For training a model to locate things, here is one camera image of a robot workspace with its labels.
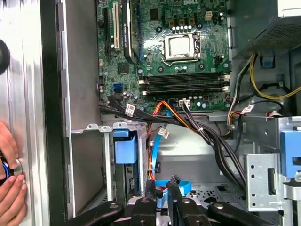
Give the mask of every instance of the green circuit board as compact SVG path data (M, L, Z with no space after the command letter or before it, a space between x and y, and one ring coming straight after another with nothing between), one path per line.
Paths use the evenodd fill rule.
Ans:
M128 45L123 36L125 2L131 4L134 63L124 52ZM129 103L148 113L153 112L159 100L172 100L177 110L181 110L179 101L183 99L190 101L191 111L229 108L229 76L223 79L230 73L227 0L98 0L97 19L101 101L106 103L107 96L114 95L124 107ZM182 60L177 58L180 55L184 56ZM203 75L211 78L211 74L215 77L212 81L201 79ZM183 91L169 83L159 87L158 93L148 93L148 80L150 84L156 78L187 81L192 76L194 80L185 88L196 80L205 89ZM207 86L219 88L215 91Z

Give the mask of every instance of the ram slot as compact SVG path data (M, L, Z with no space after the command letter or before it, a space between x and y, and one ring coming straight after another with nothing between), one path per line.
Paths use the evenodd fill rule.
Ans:
M114 48L120 50L120 37L119 37L119 8L118 3L113 3L113 26L114 26Z
M105 53L108 58L111 57L111 34L110 34L110 14L109 9L103 9L104 33L105 33Z
M192 84L210 82L216 83L221 81L219 74L189 74L189 75L167 75L167 76L151 76L147 81L150 86L165 86L175 84Z
M179 86L165 86L165 87L148 87L143 91L143 95L156 95L156 94L168 94L179 92L193 92L193 91L205 91L205 92L219 92L223 91L221 84L202 84L202 85L179 85Z

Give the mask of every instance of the cpu socket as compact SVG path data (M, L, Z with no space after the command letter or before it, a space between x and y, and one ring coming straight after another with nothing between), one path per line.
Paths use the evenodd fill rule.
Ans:
M164 56L162 62L168 66L171 66L173 61L198 61L200 59L200 35L198 32L167 35L161 53Z

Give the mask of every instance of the human hand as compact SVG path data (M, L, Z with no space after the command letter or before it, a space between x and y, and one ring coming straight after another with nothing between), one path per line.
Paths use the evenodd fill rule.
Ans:
M0 187L0 226L17 226L26 214L24 176L11 176Z
M13 135L2 122L0 122L0 150L6 159L8 166L12 170L16 169L18 166L16 159L19 157L17 144ZM0 159L0 180L5 179L5 177L5 170L2 167L2 161Z
M0 122L0 150L9 167L17 168L18 148L16 142L4 123ZM6 177L0 159L0 179ZM27 186L23 184L24 176L11 176L0 186L0 226L17 226L26 214L24 203Z

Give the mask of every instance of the fingernail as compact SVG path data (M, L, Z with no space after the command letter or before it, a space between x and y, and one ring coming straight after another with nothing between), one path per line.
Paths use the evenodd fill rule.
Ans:
M27 185L26 185L26 184L22 184L21 189L22 189L22 190L26 190L26 188L27 188Z
M15 177L15 176L11 176L11 177L9 177L9 179L8 179L8 180L9 180L10 182L14 182L14 181L15 181L15 179L16 179L16 177Z
M21 181L23 181L24 180L24 175L19 175L18 179L21 180Z
M14 169L17 168L17 167L18 167L18 165L15 163L15 164L12 164L10 168L11 168L12 170L14 170Z

